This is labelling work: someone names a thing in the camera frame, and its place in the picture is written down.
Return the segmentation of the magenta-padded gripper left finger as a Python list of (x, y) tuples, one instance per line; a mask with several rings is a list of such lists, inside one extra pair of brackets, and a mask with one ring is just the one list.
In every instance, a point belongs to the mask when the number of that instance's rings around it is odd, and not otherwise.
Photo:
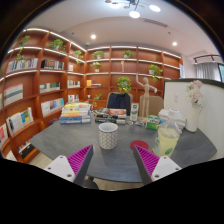
[(89, 145), (69, 156), (59, 155), (44, 170), (82, 186), (92, 156), (93, 146)]

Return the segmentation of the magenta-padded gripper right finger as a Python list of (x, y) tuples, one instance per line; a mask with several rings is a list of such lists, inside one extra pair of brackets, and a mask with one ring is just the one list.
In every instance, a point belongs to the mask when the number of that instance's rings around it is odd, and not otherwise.
[(159, 157), (138, 145), (134, 146), (133, 154), (144, 185), (181, 170), (169, 157)]

